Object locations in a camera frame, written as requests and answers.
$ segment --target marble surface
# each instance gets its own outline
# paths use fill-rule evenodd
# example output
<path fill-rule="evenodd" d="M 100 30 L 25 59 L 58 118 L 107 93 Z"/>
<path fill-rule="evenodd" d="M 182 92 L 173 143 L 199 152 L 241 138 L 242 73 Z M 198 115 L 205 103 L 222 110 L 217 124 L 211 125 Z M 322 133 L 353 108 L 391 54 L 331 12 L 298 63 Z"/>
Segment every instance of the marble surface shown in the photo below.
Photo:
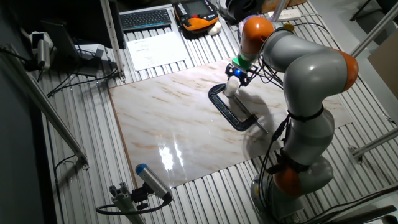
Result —
<path fill-rule="evenodd" d="M 257 126 L 236 131 L 208 99 L 211 87 L 225 83 L 230 60 L 109 89 L 132 168 L 146 163 L 175 187 L 265 154 L 271 134 Z M 244 120 L 248 117 L 222 93 L 221 99 Z M 238 98 L 272 133 L 286 117 L 283 91 L 259 77 L 238 90 Z M 335 127 L 352 122 L 338 96 L 323 105 Z M 134 170 L 138 186 L 143 184 Z"/>

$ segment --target white object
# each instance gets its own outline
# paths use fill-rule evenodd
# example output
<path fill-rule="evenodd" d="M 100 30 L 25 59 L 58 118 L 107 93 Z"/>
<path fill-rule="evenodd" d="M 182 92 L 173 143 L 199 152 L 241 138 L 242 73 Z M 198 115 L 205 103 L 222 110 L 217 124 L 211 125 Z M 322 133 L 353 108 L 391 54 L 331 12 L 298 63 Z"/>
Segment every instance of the white object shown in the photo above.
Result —
<path fill-rule="evenodd" d="M 268 16 L 272 17 L 274 12 L 268 12 Z M 301 13 L 298 9 L 285 9 L 282 10 L 277 22 L 292 21 L 301 18 Z"/>
<path fill-rule="evenodd" d="M 229 78 L 225 85 L 224 94 L 227 97 L 232 97 L 233 95 L 235 95 L 236 91 L 239 88 L 239 83 L 240 81 L 236 76 L 232 76 L 231 78 Z"/>
<path fill-rule="evenodd" d="M 207 33 L 209 33 L 209 35 L 216 35 L 220 32 L 221 30 L 221 23 L 220 22 L 216 22 L 213 27 L 209 28 Z"/>
<path fill-rule="evenodd" d="M 279 20 L 279 16 L 280 16 L 281 12 L 283 11 L 283 9 L 286 5 L 287 5 L 287 0 L 279 0 L 274 13 L 269 18 L 269 21 L 277 22 Z"/>
<path fill-rule="evenodd" d="M 180 62 L 188 58 L 185 46 L 174 32 L 127 43 L 135 71 Z"/>

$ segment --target handheld device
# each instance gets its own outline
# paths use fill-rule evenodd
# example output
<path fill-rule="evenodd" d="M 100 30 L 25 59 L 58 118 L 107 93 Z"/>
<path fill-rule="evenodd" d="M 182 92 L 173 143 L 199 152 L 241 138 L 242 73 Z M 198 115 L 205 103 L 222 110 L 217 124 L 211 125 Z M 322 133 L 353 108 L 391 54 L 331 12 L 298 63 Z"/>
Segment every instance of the handheld device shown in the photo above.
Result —
<path fill-rule="evenodd" d="M 206 31 L 218 20 L 216 7 L 209 0 L 179 2 L 173 7 L 177 23 L 191 32 Z"/>

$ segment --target metal bracket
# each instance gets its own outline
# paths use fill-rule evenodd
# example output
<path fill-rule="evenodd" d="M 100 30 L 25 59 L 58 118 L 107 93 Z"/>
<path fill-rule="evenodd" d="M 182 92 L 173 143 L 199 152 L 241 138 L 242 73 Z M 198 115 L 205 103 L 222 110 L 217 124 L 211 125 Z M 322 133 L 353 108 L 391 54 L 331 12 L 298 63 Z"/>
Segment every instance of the metal bracket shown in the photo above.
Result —
<path fill-rule="evenodd" d="M 83 169 L 84 170 L 88 170 L 89 168 L 90 168 L 90 166 L 88 165 L 87 162 L 85 164 L 83 164 Z"/>
<path fill-rule="evenodd" d="M 357 147 L 355 147 L 355 146 L 348 146 L 348 151 L 349 151 L 349 153 L 351 153 L 351 155 L 353 156 L 353 158 L 356 160 L 356 162 L 358 163 L 358 164 L 362 164 L 362 162 L 363 162 L 363 155 L 360 155 L 360 156 L 358 156 L 358 157 L 355 157 L 354 155 L 355 155 L 355 152 L 358 152 L 358 148 Z"/>

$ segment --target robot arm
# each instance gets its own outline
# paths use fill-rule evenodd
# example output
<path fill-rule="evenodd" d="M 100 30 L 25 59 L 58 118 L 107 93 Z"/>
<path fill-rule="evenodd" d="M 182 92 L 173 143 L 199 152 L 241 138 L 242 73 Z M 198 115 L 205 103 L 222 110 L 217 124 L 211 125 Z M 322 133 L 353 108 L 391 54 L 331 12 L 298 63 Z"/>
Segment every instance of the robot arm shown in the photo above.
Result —
<path fill-rule="evenodd" d="M 274 30 L 265 18 L 253 17 L 243 27 L 241 48 L 233 65 L 248 71 L 259 54 L 272 69 L 285 73 L 283 87 L 290 115 L 279 156 L 283 162 L 273 174 L 273 183 L 263 186 L 273 192 L 273 203 L 293 203 L 333 178 L 331 165 L 321 154 L 333 139 L 335 125 L 322 101 L 353 85 L 358 64 L 344 52 L 303 40 L 284 29 Z M 252 192 L 254 201 L 257 196 L 258 190 L 257 194 Z"/>

